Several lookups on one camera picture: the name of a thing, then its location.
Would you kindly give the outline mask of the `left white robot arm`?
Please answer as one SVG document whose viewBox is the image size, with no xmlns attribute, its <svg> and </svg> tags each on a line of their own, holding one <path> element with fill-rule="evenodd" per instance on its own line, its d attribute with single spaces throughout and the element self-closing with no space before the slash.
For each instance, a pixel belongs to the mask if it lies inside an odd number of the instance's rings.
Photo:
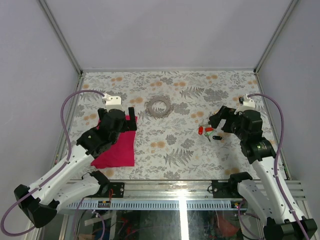
<svg viewBox="0 0 320 240">
<path fill-rule="evenodd" d="M 78 183 L 66 184 L 84 166 L 120 143 L 120 135 L 137 130 L 135 109 L 98 109 L 100 122 L 85 131 L 67 156 L 44 176 L 30 185 L 20 184 L 14 190 L 19 208 L 33 223 L 42 228 L 66 206 L 86 197 L 105 197 L 111 189 L 110 180 L 99 170 L 90 172 Z"/>
</svg>

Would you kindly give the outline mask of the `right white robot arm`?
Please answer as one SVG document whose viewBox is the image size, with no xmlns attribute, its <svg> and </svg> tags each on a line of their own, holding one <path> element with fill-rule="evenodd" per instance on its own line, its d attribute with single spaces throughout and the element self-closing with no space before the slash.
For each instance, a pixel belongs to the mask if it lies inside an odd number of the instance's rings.
<svg viewBox="0 0 320 240">
<path fill-rule="evenodd" d="M 233 197 L 244 198 L 263 225 L 266 240 L 308 240 L 318 227 L 314 219 L 307 218 L 297 205 L 275 163 L 276 152 L 263 136 L 261 114 L 253 109 L 237 112 L 222 106 L 209 117 L 216 128 L 225 120 L 222 131 L 240 140 L 243 155 L 261 180 L 265 193 L 256 186 L 248 172 L 230 175 L 228 192 Z"/>
</svg>

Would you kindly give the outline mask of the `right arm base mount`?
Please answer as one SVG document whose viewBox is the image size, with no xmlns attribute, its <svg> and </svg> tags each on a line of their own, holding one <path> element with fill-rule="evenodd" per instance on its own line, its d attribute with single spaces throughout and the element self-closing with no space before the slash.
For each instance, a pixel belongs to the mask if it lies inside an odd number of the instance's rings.
<svg viewBox="0 0 320 240">
<path fill-rule="evenodd" d="M 248 172 L 233 173 L 224 182 L 211 180 L 207 192 L 212 194 L 214 199 L 239 199 L 242 196 L 238 192 L 238 184 L 244 180 L 252 179 L 252 176 Z"/>
</svg>

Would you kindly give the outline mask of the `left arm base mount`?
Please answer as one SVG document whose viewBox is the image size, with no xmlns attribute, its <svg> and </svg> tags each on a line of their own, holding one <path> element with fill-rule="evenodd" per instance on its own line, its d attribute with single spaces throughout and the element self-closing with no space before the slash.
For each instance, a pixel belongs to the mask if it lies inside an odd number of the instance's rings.
<svg viewBox="0 0 320 240">
<path fill-rule="evenodd" d="M 90 177 L 93 177 L 98 185 L 99 189 L 97 192 L 87 195 L 86 198 L 102 198 L 102 197 L 108 197 L 110 199 L 112 198 L 123 198 L 124 192 L 125 192 L 125 183 L 124 182 L 113 182 L 110 181 L 101 171 L 93 171 L 93 172 L 87 172 L 84 174 L 81 179 L 85 180 L 88 177 L 85 177 L 85 175 L 89 175 Z"/>
</svg>

